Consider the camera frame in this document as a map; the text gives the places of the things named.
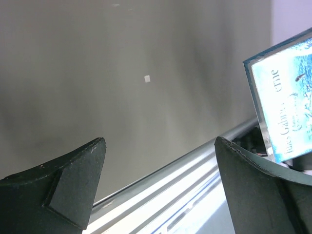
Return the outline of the teal blue cover book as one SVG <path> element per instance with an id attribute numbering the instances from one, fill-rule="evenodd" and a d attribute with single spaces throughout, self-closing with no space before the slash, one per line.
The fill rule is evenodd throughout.
<path id="1" fill-rule="evenodd" d="M 312 30 L 243 62 L 269 159 L 312 151 Z"/>

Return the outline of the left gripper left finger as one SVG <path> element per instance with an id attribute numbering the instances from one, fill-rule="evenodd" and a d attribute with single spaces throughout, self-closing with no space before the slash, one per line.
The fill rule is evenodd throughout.
<path id="1" fill-rule="evenodd" d="M 106 142 L 83 146 L 0 181 L 2 234 L 80 234 L 87 229 Z"/>

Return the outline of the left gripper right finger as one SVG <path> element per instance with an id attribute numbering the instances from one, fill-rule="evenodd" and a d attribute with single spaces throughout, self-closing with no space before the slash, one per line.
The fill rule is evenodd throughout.
<path id="1" fill-rule="evenodd" d="M 310 234 L 312 177 L 218 136 L 215 154 L 237 234 Z"/>

